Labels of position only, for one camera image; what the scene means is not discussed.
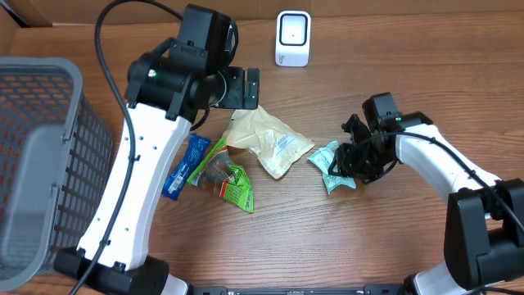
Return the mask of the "beige snack bag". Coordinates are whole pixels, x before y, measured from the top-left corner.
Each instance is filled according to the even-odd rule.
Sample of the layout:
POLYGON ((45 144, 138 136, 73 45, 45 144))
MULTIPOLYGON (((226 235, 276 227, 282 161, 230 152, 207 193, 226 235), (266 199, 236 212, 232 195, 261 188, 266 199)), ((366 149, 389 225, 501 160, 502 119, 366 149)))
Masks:
POLYGON ((229 147, 247 149, 274 178, 282 178, 314 143, 262 106, 235 110, 223 137, 229 147))

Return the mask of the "green snack bag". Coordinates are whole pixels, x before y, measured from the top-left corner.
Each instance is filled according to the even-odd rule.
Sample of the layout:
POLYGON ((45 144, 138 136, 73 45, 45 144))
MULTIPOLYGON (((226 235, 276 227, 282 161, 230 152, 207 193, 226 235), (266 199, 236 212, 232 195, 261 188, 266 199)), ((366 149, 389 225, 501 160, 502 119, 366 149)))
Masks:
POLYGON ((254 212, 254 191, 244 168, 233 163, 221 138, 189 175, 187 182, 209 191, 248 213, 254 212))

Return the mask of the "blue snack bar wrapper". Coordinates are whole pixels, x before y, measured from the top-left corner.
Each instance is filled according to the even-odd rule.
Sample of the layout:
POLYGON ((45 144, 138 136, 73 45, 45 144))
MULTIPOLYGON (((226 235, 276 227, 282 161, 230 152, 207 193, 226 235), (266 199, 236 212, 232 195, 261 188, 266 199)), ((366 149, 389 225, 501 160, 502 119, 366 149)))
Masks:
POLYGON ((164 182, 161 194, 173 201, 183 190, 190 174, 200 165, 205 151, 210 146, 211 140, 198 134, 190 134, 187 150, 183 159, 175 167, 174 171, 164 182))

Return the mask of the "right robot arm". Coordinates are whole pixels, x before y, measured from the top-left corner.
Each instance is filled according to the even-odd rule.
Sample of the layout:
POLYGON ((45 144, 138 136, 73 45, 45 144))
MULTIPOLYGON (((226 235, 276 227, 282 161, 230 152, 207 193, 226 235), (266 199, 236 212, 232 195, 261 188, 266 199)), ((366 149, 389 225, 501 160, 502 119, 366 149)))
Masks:
POLYGON ((407 277, 389 294, 507 293, 499 283, 523 276, 523 181, 502 180, 453 147, 420 111, 404 114, 391 93, 372 95, 365 118, 342 124, 333 176, 370 184, 397 164, 417 171, 447 206, 444 260, 407 277))

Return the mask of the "teal snack packet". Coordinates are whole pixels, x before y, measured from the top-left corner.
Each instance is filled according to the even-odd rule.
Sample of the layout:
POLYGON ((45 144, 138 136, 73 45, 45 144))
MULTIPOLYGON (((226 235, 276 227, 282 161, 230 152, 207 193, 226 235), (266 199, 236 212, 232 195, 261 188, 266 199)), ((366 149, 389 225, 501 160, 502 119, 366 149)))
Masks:
POLYGON ((356 188, 356 183, 352 178, 330 175, 328 173, 328 169, 335 158, 335 151, 338 147, 338 142, 332 141, 327 146, 320 147, 316 152, 308 157, 308 160, 322 172, 323 182, 327 189, 327 194, 330 194, 333 190, 341 185, 348 188, 356 188))

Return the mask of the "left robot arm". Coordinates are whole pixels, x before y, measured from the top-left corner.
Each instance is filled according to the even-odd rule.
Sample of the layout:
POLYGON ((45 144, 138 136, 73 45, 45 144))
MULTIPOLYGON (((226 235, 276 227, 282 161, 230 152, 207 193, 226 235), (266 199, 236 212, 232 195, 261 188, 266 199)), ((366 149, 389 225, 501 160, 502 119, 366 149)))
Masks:
POLYGON ((229 16, 190 4, 178 35, 143 53, 115 98, 124 114, 120 145, 101 202, 55 270, 105 294, 188 295, 190 286, 148 253, 153 216, 169 168, 211 108, 253 110, 260 72, 232 66, 239 43, 229 16))

